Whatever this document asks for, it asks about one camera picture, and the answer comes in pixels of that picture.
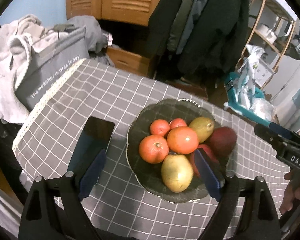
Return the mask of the person's right hand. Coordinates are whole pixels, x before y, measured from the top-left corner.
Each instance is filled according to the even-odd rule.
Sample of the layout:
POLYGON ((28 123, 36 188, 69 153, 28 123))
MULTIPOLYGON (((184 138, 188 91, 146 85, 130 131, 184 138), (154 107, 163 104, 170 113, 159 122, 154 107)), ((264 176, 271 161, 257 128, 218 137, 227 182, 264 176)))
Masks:
POLYGON ((290 170, 284 176, 284 179, 288 180, 289 184, 285 189, 284 197, 279 208, 281 215, 284 215, 286 212, 290 211, 293 208, 293 201, 295 199, 300 200, 300 187, 293 189, 293 176, 293 170, 290 170))

